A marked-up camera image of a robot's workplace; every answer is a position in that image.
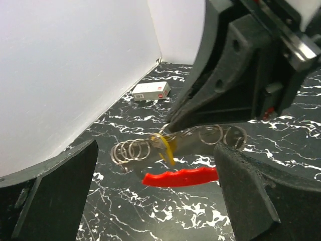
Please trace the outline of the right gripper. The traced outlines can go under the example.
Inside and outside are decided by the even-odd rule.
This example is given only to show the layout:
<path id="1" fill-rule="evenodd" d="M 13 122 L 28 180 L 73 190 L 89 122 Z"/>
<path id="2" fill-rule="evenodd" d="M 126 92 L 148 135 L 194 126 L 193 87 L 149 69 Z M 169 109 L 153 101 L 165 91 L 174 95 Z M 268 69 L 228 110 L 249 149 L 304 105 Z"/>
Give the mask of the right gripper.
<path id="1" fill-rule="evenodd" d="M 320 1 L 303 15 L 289 1 L 243 1 L 247 13 L 230 22 L 214 69 L 190 78 L 168 116 L 168 128 L 264 120 L 281 115 L 320 59 Z"/>

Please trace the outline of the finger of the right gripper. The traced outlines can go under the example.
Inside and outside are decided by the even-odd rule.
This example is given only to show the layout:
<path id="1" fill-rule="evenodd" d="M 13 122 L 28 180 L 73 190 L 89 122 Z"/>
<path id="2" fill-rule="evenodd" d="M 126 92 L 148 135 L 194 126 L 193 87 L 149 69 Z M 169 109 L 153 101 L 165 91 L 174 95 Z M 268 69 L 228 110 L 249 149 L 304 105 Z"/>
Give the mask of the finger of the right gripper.
<path id="1" fill-rule="evenodd" d="M 170 126 L 180 119 L 187 107 L 187 102 L 196 95 L 206 82 L 203 76 L 208 71 L 207 65 L 212 62 L 212 52 L 215 44 L 218 43 L 217 31 L 222 23 L 220 17 L 223 16 L 225 10 L 225 1 L 205 1 L 205 19 L 201 43 L 192 71 L 185 80 L 185 85 L 168 115 L 167 123 Z"/>

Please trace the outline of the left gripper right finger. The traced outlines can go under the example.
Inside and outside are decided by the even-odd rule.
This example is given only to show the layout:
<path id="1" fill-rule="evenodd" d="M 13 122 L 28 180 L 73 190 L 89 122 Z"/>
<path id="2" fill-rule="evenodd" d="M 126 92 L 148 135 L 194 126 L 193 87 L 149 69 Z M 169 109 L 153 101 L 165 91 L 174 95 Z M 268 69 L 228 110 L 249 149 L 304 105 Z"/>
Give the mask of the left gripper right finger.
<path id="1" fill-rule="evenodd" d="M 320 182 L 218 144 L 214 159 L 235 240 L 320 240 Z"/>

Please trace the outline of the red black keyring holder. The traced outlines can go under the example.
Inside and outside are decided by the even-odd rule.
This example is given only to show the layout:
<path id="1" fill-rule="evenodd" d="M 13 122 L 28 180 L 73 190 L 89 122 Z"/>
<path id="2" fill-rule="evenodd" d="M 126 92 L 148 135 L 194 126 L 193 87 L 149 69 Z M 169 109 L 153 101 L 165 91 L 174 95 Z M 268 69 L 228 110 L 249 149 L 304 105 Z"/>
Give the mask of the red black keyring holder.
<path id="1" fill-rule="evenodd" d="M 175 133 L 166 133 L 166 127 L 157 132 L 167 137 L 175 164 L 170 166 L 146 138 L 130 139 L 115 144 L 110 150 L 111 160 L 125 173 L 133 172 L 143 185 L 151 187 L 185 187 L 218 180 L 214 164 L 199 167 L 187 163 L 187 158 L 212 156 L 218 144 L 238 151 L 244 149 L 247 133 L 244 128 L 215 124 L 196 126 Z"/>

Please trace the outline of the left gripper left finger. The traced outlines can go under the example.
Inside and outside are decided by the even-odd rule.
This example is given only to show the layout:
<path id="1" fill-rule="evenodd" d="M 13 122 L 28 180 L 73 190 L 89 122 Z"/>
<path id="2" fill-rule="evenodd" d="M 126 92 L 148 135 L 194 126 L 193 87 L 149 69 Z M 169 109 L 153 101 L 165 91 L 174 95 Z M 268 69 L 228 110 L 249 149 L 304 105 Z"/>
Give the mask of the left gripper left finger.
<path id="1" fill-rule="evenodd" d="M 1 177 L 1 240 L 75 240 L 98 158 L 95 140 Z"/>

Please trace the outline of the key with yellow tag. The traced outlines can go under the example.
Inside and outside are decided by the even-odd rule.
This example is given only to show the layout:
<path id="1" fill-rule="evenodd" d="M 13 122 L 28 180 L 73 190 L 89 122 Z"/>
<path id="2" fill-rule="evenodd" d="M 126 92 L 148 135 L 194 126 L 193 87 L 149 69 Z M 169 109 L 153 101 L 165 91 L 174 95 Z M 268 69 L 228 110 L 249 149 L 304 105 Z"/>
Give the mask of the key with yellow tag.
<path id="1" fill-rule="evenodd" d="M 175 164 L 172 148 L 166 136 L 160 133 L 151 134 L 151 145 L 157 149 L 160 157 L 170 166 Z"/>

